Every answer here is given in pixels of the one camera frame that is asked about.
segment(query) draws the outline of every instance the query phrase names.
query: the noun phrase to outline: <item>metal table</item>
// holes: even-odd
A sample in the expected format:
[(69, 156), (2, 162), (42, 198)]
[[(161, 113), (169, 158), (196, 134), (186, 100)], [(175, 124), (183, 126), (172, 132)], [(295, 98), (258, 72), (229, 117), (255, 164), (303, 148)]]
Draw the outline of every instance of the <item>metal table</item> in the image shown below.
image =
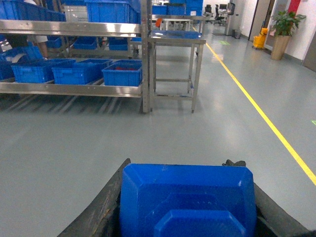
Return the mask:
[[(185, 31), (152, 31), (149, 36), (151, 43), (150, 50), (150, 83), (149, 83), (149, 95), (151, 111), (153, 110), (153, 104), (155, 99), (176, 99), (176, 100), (191, 100), (192, 101), (192, 113), (194, 113), (197, 94), (199, 75), (201, 70), (201, 63), (203, 57), (203, 47), (206, 40), (202, 38), (202, 35), (198, 32), (185, 32)], [(161, 79), (156, 76), (156, 64), (157, 64), (157, 44), (163, 46), (176, 46), (176, 47), (190, 47), (190, 66), (189, 76), (187, 79)], [(197, 54), (197, 68), (193, 84), (192, 72), (193, 72), (193, 59), (195, 47), (198, 49)], [(156, 94), (157, 81), (164, 82), (186, 82), (187, 92), (186, 95), (175, 94)]]

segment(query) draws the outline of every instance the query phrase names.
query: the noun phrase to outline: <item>office chair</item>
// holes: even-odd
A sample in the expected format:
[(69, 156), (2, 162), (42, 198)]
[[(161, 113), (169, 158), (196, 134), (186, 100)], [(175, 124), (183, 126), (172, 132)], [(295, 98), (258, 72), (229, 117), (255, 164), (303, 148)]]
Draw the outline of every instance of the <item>office chair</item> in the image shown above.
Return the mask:
[(215, 8), (215, 12), (216, 12), (216, 15), (215, 15), (215, 22), (214, 22), (214, 24), (223, 25), (224, 22), (222, 20), (225, 19), (225, 17), (219, 16), (218, 8)]
[(211, 16), (211, 17), (213, 17), (211, 5), (206, 5), (204, 15), (205, 15), (205, 16)]

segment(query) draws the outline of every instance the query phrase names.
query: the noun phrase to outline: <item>computer monitor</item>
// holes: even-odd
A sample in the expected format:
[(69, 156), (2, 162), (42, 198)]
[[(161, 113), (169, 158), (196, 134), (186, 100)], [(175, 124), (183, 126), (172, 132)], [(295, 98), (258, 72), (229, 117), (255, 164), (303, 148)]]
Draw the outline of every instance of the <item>computer monitor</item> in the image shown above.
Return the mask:
[(227, 9), (227, 4), (219, 4), (219, 9), (226, 10)]

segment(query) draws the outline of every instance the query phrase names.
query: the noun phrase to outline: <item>green floor marking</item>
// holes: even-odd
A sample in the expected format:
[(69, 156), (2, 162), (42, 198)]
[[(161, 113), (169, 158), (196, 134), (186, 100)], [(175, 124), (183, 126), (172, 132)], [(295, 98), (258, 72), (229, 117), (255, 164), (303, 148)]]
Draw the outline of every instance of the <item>green floor marking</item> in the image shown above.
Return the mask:
[(231, 45), (230, 43), (228, 43), (227, 41), (219, 41), (222, 45)]

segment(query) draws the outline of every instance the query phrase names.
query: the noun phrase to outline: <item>table leg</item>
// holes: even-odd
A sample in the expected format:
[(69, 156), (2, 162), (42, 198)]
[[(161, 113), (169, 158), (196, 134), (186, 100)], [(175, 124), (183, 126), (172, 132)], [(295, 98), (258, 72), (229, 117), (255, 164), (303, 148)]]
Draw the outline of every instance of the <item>table leg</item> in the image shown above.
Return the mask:
[(196, 70), (196, 76), (194, 80), (194, 89), (193, 89), (193, 99), (192, 99), (192, 113), (194, 113), (194, 110), (196, 108), (197, 103), (197, 95), (198, 95), (198, 82), (199, 82), (199, 75), (201, 71), (201, 65), (202, 65), (202, 56), (203, 56), (203, 44), (199, 44), (199, 53), (197, 56), (197, 70)]

